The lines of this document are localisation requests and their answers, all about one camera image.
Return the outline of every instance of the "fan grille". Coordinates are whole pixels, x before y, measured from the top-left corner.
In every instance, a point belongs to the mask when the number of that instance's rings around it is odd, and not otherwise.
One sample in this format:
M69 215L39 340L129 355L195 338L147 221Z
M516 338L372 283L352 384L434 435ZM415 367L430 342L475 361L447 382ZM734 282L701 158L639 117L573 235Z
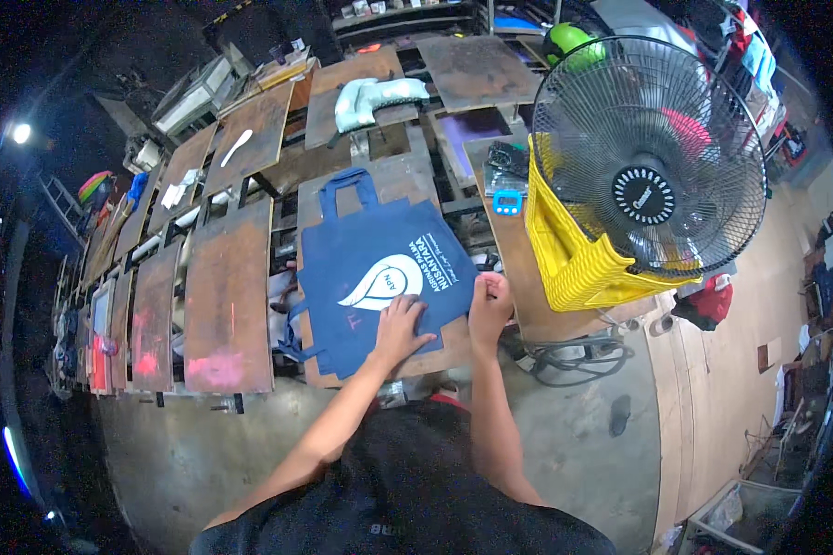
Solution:
M603 60L586 64L584 50L597 56L600 45ZM546 183L591 240L608 234L636 260L634 272L709 272L761 222L765 162L752 117L729 83L668 43L607 37L568 52L540 86L532 133ZM637 215L654 189L643 179L623 200L621 178L636 168L664 178L671 215Z

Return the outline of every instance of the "yellow plastic basket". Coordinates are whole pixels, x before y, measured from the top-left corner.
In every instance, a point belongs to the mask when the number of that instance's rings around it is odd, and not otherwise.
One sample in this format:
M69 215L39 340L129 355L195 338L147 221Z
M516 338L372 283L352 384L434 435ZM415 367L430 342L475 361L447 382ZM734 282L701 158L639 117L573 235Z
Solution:
M685 283L700 282L700 277L669 280L648 273L626 272L635 259L617 254L607 234L596 241L587 239L540 175L533 140L531 137L525 227L540 268L546 299L553 310L566 312L622 305ZM553 167L554 162L544 160L544 166Z

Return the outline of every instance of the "fan motor hub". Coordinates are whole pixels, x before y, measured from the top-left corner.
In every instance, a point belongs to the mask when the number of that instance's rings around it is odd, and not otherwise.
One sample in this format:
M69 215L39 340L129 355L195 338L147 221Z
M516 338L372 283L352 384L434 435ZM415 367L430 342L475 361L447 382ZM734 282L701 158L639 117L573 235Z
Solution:
M617 172L611 194L623 215L643 226L666 222L675 208L675 195L666 178L647 166L626 166Z

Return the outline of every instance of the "rainbow umbrella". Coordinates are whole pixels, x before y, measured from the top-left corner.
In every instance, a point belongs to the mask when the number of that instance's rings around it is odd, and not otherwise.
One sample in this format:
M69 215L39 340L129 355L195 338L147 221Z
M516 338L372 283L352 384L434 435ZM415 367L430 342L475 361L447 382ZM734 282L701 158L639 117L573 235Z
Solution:
M99 172L91 178L87 179L86 183L84 183L80 190L77 191L77 198L80 199L81 203L86 202L86 200L89 198L89 195L93 194L93 192L95 192L95 190L99 188L99 185L102 183L102 181L105 181L105 179L111 177L111 175L113 175L112 172L104 171Z

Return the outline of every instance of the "white printed logo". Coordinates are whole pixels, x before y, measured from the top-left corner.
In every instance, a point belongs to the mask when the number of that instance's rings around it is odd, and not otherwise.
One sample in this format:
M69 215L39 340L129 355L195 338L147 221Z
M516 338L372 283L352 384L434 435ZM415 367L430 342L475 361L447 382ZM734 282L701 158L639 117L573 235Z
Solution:
M419 295L421 292L423 273L417 261L406 254L393 254L374 264L354 291L339 304L383 310L398 295Z

